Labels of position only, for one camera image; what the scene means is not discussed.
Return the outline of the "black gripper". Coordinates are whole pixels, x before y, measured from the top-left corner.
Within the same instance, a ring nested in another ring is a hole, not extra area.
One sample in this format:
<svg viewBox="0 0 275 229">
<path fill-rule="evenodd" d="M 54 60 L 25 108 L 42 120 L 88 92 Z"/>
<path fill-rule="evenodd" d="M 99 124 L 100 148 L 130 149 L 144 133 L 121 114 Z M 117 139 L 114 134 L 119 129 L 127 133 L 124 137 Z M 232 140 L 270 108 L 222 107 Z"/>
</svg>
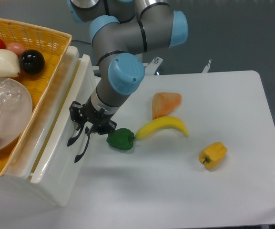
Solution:
<svg viewBox="0 0 275 229">
<path fill-rule="evenodd" d="M 76 128 L 77 131 L 82 131 L 86 122 L 93 124 L 90 128 L 85 128 L 84 133 L 86 135 L 92 133 L 105 135 L 113 133 L 116 129 L 117 124 L 111 120 L 112 114 L 105 114 L 103 108 L 97 111 L 91 102 L 81 105 L 79 102 L 73 101 L 69 107 L 69 111 L 71 120 L 78 125 Z"/>
</svg>

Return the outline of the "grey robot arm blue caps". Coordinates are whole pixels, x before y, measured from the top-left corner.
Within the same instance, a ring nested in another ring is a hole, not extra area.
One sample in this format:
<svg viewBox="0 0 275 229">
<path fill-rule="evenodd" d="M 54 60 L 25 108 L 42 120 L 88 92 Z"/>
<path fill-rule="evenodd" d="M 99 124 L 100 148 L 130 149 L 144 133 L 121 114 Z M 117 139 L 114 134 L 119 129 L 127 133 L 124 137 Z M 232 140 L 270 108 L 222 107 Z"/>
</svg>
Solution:
<svg viewBox="0 0 275 229">
<path fill-rule="evenodd" d="M 112 116 L 144 79 L 137 56 L 184 43 L 188 22 L 166 0 L 70 0 L 68 6 L 75 20 L 90 23 L 101 74 L 88 101 L 71 104 L 71 119 L 79 133 L 108 134 L 116 128 Z"/>
</svg>

